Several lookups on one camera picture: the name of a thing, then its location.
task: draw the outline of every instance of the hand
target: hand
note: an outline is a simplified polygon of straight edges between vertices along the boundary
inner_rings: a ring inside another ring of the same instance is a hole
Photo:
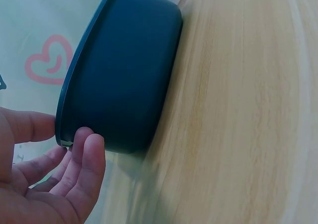
[[[105,172],[104,139],[89,128],[77,131],[73,148],[12,165],[14,145],[54,135],[54,117],[0,108],[0,222],[84,223],[97,202]],[[42,180],[55,167],[55,173]]]

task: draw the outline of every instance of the pink heart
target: pink heart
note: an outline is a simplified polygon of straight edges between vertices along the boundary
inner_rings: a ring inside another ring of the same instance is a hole
[[[60,43],[66,53],[66,65],[67,69],[69,69],[72,57],[73,57],[73,50],[70,45],[70,43],[67,41],[66,38],[64,38],[61,35],[54,34],[50,36],[47,41],[45,41],[43,48],[42,48],[42,53],[41,54],[33,54],[31,55],[25,62],[25,72],[29,78],[32,80],[43,83],[43,84],[51,84],[51,85],[62,85],[64,82],[64,78],[50,78],[50,77],[45,77],[45,76],[39,76],[37,75],[33,70],[32,70],[32,63],[34,61],[42,61],[45,63],[48,63],[50,61],[50,54],[49,54],[49,48],[53,43]],[[53,68],[46,69],[46,71],[49,74],[56,73],[62,65],[62,56],[58,55],[56,59],[56,64]]]

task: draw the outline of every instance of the table surface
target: table surface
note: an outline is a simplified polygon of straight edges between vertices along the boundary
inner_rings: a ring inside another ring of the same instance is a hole
[[[182,0],[154,142],[108,153],[102,223],[318,223],[318,0]]]

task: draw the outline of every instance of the light green surface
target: light green surface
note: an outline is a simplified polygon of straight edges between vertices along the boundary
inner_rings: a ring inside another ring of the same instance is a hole
[[[7,85],[6,90],[0,90],[0,106],[56,113],[61,85],[33,81],[26,75],[25,62],[32,54],[41,53],[45,41],[53,34],[66,38],[74,51],[100,1],[0,0],[0,74]],[[41,76],[63,78],[67,70],[63,47],[53,43],[49,53],[51,61],[34,61],[32,70]],[[46,69],[54,67],[59,54],[61,69],[47,73]],[[13,162],[30,160],[55,145],[55,138],[37,144],[16,145]],[[104,199],[105,195],[101,195],[87,223],[100,222]]]

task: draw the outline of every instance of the plastic bowl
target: plastic bowl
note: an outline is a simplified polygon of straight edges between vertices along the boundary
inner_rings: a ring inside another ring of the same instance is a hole
[[[56,114],[56,140],[73,144],[80,127],[106,150],[132,153],[152,142],[182,29],[167,0],[103,0],[75,52]]]

